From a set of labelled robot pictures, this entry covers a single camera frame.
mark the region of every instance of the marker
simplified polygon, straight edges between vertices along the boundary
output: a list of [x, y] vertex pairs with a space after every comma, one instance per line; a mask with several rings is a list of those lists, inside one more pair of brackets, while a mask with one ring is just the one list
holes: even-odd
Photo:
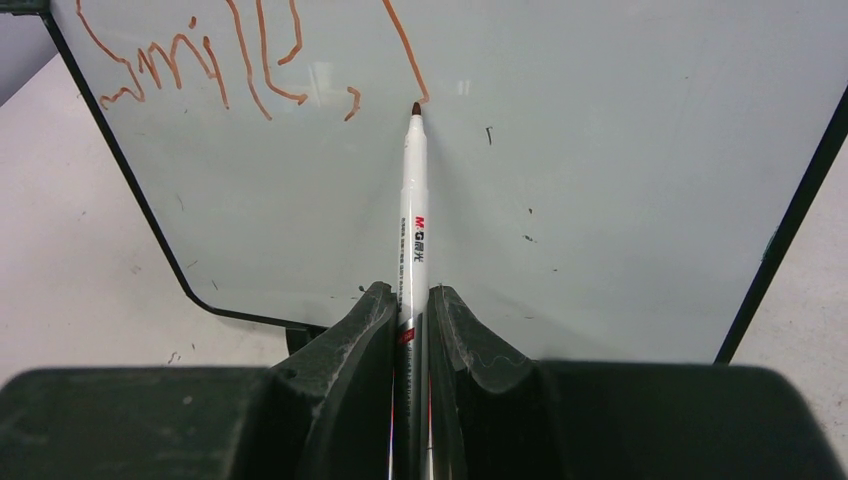
[[427, 137], [421, 105], [412, 106], [403, 147], [400, 192], [400, 267], [398, 337], [395, 346], [394, 432], [392, 470], [398, 480], [420, 480], [428, 427], [427, 355]]

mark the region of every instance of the white surface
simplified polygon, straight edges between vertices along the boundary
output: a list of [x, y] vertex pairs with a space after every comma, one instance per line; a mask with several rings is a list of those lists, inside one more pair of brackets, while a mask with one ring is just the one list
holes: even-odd
[[[282, 329], [218, 319], [183, 295], [58, 58], [0, 108], [0, 145], [0, 384], [38, 366], [163, 365], [174, 352], [172, 365], [286, 356]], [[734, 362], [799, 387], [846, 466], [847, 157]]]
[[[243, 56], [226, 2], [84, 0], [130, 70], [53, 2], [95, 95], [144, 90], [106, 116], [206, 303], [326, 325], [394, 281], [422, 92], [385, 3], [298, 2], [303, 48], [279, 67], [293, 20], [265, 2], [297, 106], [265, 84], [253, 1]], [[530, 356], [711, 361], [845, 89], [848, 3], [393, 3], [432, 98], [431, 282]], [[139, 73], [137, 48], [177, 32], [204, 59], [209, 36], [228, 110], [183, 44], [182, 89], [158, 56], [161, 89]]]

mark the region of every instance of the whiteboard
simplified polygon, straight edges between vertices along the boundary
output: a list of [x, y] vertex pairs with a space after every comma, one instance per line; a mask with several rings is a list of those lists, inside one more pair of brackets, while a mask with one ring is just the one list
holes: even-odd
[[712, 361], [846, 87], [848, 2], [54, 0], [191, 292], [331, 325], [431, 281], [533, 357]]

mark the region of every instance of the red logo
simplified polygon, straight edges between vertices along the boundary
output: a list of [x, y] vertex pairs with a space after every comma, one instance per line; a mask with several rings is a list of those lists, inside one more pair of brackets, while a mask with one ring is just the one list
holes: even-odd
[[409, 343], [412, 339], [415, 338], [415, 329], [410, 328], [409, 330], [403, 332], [403, 334], [398, 339], [398, 345], [403, 345], [404, 343]]

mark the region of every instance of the m&g logo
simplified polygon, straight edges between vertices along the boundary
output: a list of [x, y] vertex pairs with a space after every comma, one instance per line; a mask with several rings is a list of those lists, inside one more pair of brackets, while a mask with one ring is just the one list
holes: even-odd
[[424, 217], [415, 217], [415, 257], [413, 261], [424, 261]]

